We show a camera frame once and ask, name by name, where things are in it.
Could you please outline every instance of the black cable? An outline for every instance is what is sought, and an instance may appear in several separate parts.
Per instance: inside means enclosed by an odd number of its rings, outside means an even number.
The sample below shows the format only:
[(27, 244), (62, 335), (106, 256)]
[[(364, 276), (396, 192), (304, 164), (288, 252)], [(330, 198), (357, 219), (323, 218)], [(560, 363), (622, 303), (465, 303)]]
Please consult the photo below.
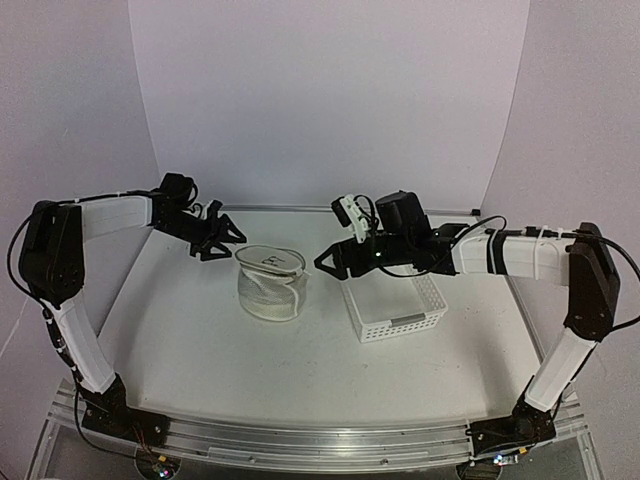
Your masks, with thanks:
[(442, 257), (440, 257), (440, 260), (438, 260), (436, 263), (434, 263), (431, 268), (423, 271), (423, 272), (419, 272), (419, 273), (413, 273), (410, 275), (400, 275), (398, 273), (393, 273), (389, 270), (387, 270), (385, 267), (383, 266), (378, 266), (378, 269), (389, 275), (390, 277), (394, 277), (394, 278), (413, 278), (413, 277), (421, 277), (423, 275), (428, 275), (430, 273), (432, 273), (433, 271), (435, 271), (436, 268), (438, 268), (440, 266), (440, 264), (442, 262), (444, 262), (445, 260), (447, 260), (449, 258), (449, 256), (451, 255), (451, 253), (453, 252), (454, 247), (456, 246), (456, 244), (462, 240), (464, 237), (466, 237), (467, 235), (469, 235), (471, 232), (473, 232), (475, 229), (480, 228), (482, 225), (486, 225), (487, 223), (493, 221), (493, 220), (502, 220), (504, 222), (503, 226), (498, 230), (498, 231), (503, 231), (505, 228), (507, 228), (507, 219), (505, 217), (503, 217), (502, 215), (493, 215), (491, 217), (487, 217), (483, 220), (480, 220), (477, 223), (474, 223), (473, 225), (465, 228), (464, 230), (462, 230), (458, 236), (456, 236), (453, 245), (451, 246), (451, 248), (449, 249), (449, 251), (447, 252), (446, 255), (443, 255)]
[(49, 208), (50, 206), (51, 205), (47, 205), (46, 207), (43, 207), (43, 208), (41, 208), (39, 210), (34, 210), (33, 212), (31, 212), (31, 214), (20, 224), (20, 226), (18, 227), (16, 232), (13, 234), (13, 237), (11, 237), (11, 241), (9, 242), (9, 248), (7, 248), (7, 273), (9, 274), (9, 278), (11, 279), (11, 282), (16, 286), (16, 288), (18, 290), (20, 290), (26, 296), (28, 296), (29, 298), (31, 298), (32, 300), (37, 302), (42, 307), (42, 310), (44, 312), (49, 312), (50, 311), (49, 307), (47, 307), (44, 304), (44, 302), (42, 300), (40, 300), (38, 297), (36, 297), (33, 293), (31, 293), (25, 287), (20, 285), (20, 283), (16, 279), (15, 275), (13, 274), (13, 267), (11, 265), (11, 257), (13, 256), (13, 249), (14, 249), (14, 247), (16, 245), (16, 242), (18, 241), (18, 237), (20, 236), (20, 233), (22, 232), (22, 230), (24, 230), (24, 228), (29, 224), (29, 222), (31, 221), (31, 219), (35, 215), (37, 215), (39, 213), (42, 213), (46, 208)]
[(121, 452), (116, 452), (114, 450), (109, 450), (108, 448), (102, 448), (98, 445), (96, 445), (95, 443), (92, 443), (82, 432), (82, 428), (80, 427), (80, 420), (78, 419), (78, 400), (80, 398), (80, 389), (78, 388), (78, 385), (76, 384), (76, 395), (75, 398), (73, 400), (73, 419), (75, 421), (76, 424), (76, 430), (78, 431), (78, 434), (80, 435), (80, 437), (82, 438), (82, 440), (84, 440), (84, 442), (89, 445), (91, 448), (94, 448), (96, 450), (99, 450), (101, 452), (104, 453), (110, 453), (112, 455), (117, 455), (119, 457), (123, 457), (123, 458), (128, 458), (129, 460), (142, 460), (142, 461), (148, 461), (149, 463), (154, 463), (151, 462), (150, 460), (146, 460), (146, 459), (138, 459), (136, 458), (134, 455), (128, 455), (126, 453), (121, 453)]
[(560, 398), (558, 398), (558, 403), (556, 404), (556, 409), (553, 411), (553, 415), (551, 415), (551, 421), (554, 422), (556, 417), (558, 416), (558, 412), (560, 411), (560, 405), (562, 404), (562, 393), (560, 394)]
[[(605, 237), (600, 237), (598, 235), (592, 235), (592, 234), (587, 234), (587, 233), (576, 233), (576, 232), (563, 233), (562, 234), (562, 238), (576, 238), (576, 239), (581, 239), (581, 240), (595, 240), (595, 241), (598, 241), (600, 243), (604, 243), (605, 245), (613, 248), (616, 252), (618, 252), (622, 256), (622, 258), (624, 258), (626, 260), (626, 262), (629, 264), (629, 266), (633, 270), (633, 273), (635, 273), (636, 278), (640, 282), (640, 267), (638, 267), (638, 264), (635, 262), (633, 257), (631, 257), (629, 252), (627, 252), (624, 248), (622, 248), (619, 244), (617, 244), (613, 240), (610, 240), (610, 239), (605, 238)], [(640, 315), (638, 315), (636, 318), (633, 318), (633, 319), (628, 320), (626, 322), (620, 323), (618, 325), (614, 325), (613, 328), (611, 329), (611, 331), (615, 332), (617, 330), (623, 330), (625, 328), (632, 327), (632, 326), (634, 326), (634, 325), (636, 325), (638, 323), (640, 323)]]
[(122, 453), (122, 452), (116, 452), (115, 450), (109, 450), (108, 448), (103, 448), (100, 447), (98, 445), (96, 445), (95, 443), (91, 442), (91, 440), (89, 440), (84, 432), (82, 431), (82, 428), (80, 427), (80, 420), (78, 418), (78, 402), (80, 399), (80, 389), (78, 386), (78, 382), (76, 381), (76, 393), (74, 396), (74, 400), (73, 400), (73, 420), (75, 422), (76, 425), (76, 430), (78, 431), (78, 434), (80, 435), (80, 438), (82, 438), (82, 440), (84, 440), (84, 442), (89, 445), (91, 448), (95, 449), (95, 450), (99, 450), (100, 452), (104, 452), (104, 453), (109, 453), (112, 455), (117, 455), (119, 457), (123, 457), (123, 458), (127, 458), (129, 460), (134, 460), (134, 461), (139, 461), (139, 462), (147, 462), (151, 465), (155, 465), (155, 464), (160, 464), (160, 465), (165, 465), (174, 469), (178, 469), (179, 465), (177, 465), (175, 462), (166, 459), (165, 461), (160, 461), (159, 458), (156, 458), (156, 454), (155, 452), (153, 452), (153, 450), (151, 450), (148, 446), (143, 445), (141, 442), (139, 443), (140, 447), (142, 448), (142, 452), (147, 455), (149, 458), (140, 458), (137, 457), (135, 455), (129, 455), (127, 453)]
[(119, 197), (131, 197), (131, 196), (143, 196), (143, 197), (153, 198), (157, 195), (158, 195), (157, 193), (149, 192), (145, 190), (132, 190), (124, 193), (107, 193), (102, 195), (94, 195), (92, 197), (83, 197), (77, 200), (60, 200), (57, 202), (51, 202), (38, 210), (34, 210), (33, 212), (31, 212), (31, 214), (29, 214), (29, 216), (20, 224), (18, 229), (15, 231), (15, 233), (13, 234), (13, 237), (11, 237), (11, 241), (9, 242), (9, 247), (7, 248), (7, 258), (6, 258), (7, 273), (9, 274), (9, 279), (11, 280), (11, 283), (13, 283), (15, 287), (18, 290), (20, 290), (22, 293), (24, 293), (26, 296), (31, 298), (33, 301), (37, 302), (38, 305), (42, 307), (43, 312), (50, 313), (49, 307), (47, 307), (40, 298), (35, 296), (33, 293), (27, 290), (24, 286), (20, 285), (20, 283), (18, 282), (18, 280), (16, 279), (13, 273), (13, 267), (11, 265), (11, 258), (13, 257), (13, 249), (15, 248), (16, 242), (18, 241), (18, 237), (20, 236), (20, 233), (22, 233), (22, 231), (25, 229), (25, 227), (29, 224), (31, 219), (34, 216), (42, 213), (44, 210), (54, 206), (73, 205), (73, 204), (91, 202), (95, 200), (104, 200), (107, 198), (119, 198)]
[(189, 203), (195, 201), (196, 198), (198, 198), (198, 194), (200, 193), (200, 190), (198, 190), (198, 186), (194, 183), (193, 184), (193, 198), (189, 200)]

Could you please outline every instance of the white plastic basket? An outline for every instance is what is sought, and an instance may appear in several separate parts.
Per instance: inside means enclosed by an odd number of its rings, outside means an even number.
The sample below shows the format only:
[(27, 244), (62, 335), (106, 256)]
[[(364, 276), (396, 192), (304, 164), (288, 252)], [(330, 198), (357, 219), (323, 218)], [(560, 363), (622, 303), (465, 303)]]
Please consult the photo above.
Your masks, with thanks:
[(361, 343), (434, 328), (449, 308), (431, 275), (399, 279), (373, 271), (340, 285)]

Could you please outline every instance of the metal frame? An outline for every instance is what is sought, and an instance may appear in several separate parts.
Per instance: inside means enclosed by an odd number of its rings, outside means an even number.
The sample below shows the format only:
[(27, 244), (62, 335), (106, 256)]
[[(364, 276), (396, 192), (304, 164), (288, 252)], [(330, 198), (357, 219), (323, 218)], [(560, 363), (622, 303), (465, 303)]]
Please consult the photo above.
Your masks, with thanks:
[[(73, 386), (63, 382), (26, 478), (42, 478), (61, 425), (75, 428)], [(84, 413), (79, 404), (79, 415)], [(282, 427), (246, 425), (172, 416), (166, 446), (158, 452), (228, 467), (306, 473), (380, 473), (456, 465), (469, 460), (468, 422), (375, 427)], [(577, 438), (589, 480), (602, 477), (591, 435), (575, 395), (569, 395), (556, 419), (553, 442)], [(126, 440), (106, 437), (113, 445)]]

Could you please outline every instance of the white wall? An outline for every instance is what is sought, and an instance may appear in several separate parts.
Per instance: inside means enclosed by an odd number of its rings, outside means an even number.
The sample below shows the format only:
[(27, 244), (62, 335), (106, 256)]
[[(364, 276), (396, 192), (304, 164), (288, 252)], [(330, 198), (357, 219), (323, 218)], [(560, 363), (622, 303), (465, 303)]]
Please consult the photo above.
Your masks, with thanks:
[(161, 172), (236, 204), (482, 202), (528, 0), (130, 2)]
[[(511, 225), (596, 222), (640, 261), (640, 4), (531, 2), (511, 117), (483, 214)], [(618, 320), (640, 313), (624, 261)], [(566, 292), (518, 282), (548, 347)], [(638, 478), (640, 327), (614, 333), (578, 380), (607, 478)]]
[[(159, 182), (127, 2), (3, 2), (0, 251), (40, 199)], [(90, 245), (88, 310), (99, 326), (144, 238)], [(0, 468), (22, 478), (66, 367), (38, 308), (0, 275)]]

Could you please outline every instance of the black joint bracket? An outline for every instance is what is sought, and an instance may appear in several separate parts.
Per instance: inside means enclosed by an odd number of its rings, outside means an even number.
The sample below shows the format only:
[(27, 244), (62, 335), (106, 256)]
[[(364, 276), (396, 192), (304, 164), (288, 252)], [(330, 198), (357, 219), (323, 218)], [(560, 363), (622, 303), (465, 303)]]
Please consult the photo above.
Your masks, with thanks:
[(580, 338), (601, 342), (612, 330), (620, 276), (605, 244), (597, 238), (600, 230), (582, 223), (569, 251), (569, 313), (564, 326)]

